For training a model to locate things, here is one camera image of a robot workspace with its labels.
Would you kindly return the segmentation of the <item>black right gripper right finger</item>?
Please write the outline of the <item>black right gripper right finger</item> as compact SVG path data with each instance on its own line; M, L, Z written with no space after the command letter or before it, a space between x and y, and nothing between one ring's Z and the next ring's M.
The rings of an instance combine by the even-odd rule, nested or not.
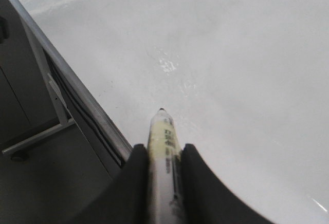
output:
M188 223L271 223L216 177L193 144L182 151L181 173Z

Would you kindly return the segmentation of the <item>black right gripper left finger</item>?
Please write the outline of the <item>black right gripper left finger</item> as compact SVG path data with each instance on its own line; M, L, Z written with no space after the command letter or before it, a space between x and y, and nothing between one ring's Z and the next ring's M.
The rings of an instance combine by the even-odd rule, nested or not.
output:
M148 153L142 144L110 186L69 223L146 223Z

